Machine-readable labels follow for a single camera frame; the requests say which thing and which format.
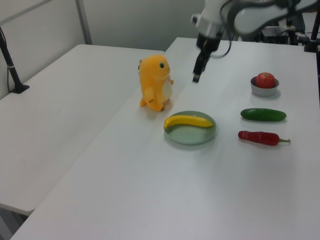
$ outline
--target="yellow plush toy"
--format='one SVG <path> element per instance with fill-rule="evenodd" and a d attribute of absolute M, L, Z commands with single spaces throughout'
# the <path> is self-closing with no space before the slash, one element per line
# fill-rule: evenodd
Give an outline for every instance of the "yellow plush toy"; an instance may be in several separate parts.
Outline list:
<path fill-rule="evenodd" d="M 138 69 L 142 92 L 140 107 L 147 104 L 154 111 L 162 111 L 174 84 L 167 59 L 161 54 L 149 56 L 140 60 Z"/>

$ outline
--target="plush toy belly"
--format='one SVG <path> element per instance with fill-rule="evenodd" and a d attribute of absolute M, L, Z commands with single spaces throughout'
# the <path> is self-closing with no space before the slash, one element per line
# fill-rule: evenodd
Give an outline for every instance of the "plush toy belly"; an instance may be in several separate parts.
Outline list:
<path fill-rule="evenodd" d="M 172 96 L 172 85 L 169 81 L 165 81 L 162 86 L 162 94 L 164 101 L 168 100 Z"/>

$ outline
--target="pepper stem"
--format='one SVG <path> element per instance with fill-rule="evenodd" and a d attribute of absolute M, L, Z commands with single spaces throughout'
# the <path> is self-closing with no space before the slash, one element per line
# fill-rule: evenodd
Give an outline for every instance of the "pepper stem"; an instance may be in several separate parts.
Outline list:
<path fill-rule="evenodd" d="M 283 140 L 283 139 L 279 139 L 279 143 L 291 143 L 290 139 L 288 140 Z"/>

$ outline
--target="white table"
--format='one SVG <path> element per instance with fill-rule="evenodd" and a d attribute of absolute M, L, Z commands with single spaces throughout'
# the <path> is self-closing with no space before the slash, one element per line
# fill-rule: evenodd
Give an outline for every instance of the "white table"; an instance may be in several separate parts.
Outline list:
<path fill-rule="evenodd" d="M 29 215 L 139 85 L 139 60 L 157 53 L 78 45 L 3 98 L 0 208 Z"/>
<path fill-rule="evenodd" d="M 316 56 L 298 46 L 234 42 L 195 84 L 195 45 L 178 38 L 165 53 L 175 80 L 171 105 L 138 107 L 137 87 L 12 240 L 318 239 Z M 222 42 L 219 52 L 227 48 Z M 251 94 L 250 79 L 263 71 L 279 79 L 280 96 Z M 287 120 L 243 120 L 240 111 L 251 107 L 282 110 Z M 169 141 L 164 119 L 184 110 L 212 116 L 215 139 Z M 275 132 L 291 144 L 245 142 L 241 130 Z"/>

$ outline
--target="white wall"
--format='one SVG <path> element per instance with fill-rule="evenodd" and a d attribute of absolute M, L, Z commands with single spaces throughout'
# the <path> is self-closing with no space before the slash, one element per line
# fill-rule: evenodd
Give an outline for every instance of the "white wall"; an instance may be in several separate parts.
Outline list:
<path fill-rule="evenodd" d="M 205 0 L 83 0 L 94 45 L 165 51 L 176 37 L 196 38 L 191 16 Z"/>
<path fill-rule="evenodd" d="M 84 44 L 74 0 L 49 1 L 1 28 L 23 83 L 74 46 Z M 0 99 L 7 94 L 7 64 L 0 53 Z"/>

